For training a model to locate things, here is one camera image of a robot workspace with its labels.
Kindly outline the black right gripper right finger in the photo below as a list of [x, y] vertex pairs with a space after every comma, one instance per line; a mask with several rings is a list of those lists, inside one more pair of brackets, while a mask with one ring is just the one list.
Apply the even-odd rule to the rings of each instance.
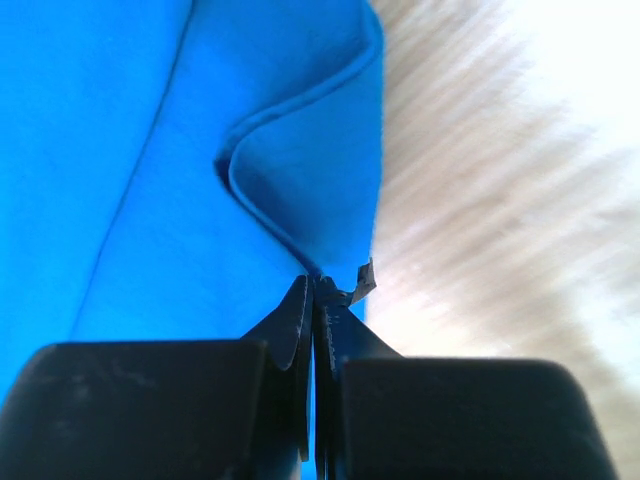
[[400, 355], [314, 280], [315, 469], [320, 479], [613, 479], [583, 389], [539, 359]]

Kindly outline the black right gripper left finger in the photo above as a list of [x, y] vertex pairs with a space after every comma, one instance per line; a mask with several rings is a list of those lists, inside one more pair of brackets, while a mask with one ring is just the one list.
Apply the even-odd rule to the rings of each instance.
[[236, 340], [59, 343], [1, 411], [5, 479], [288, 479], [309, 457], [313, 285]]

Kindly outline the blue t shirt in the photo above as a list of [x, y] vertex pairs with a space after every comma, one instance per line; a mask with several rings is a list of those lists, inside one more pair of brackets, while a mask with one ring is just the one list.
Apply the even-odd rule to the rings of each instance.
[[1, 5], [1, 411], [59, 343], [236, 340], [372, 265], [366, 1]]

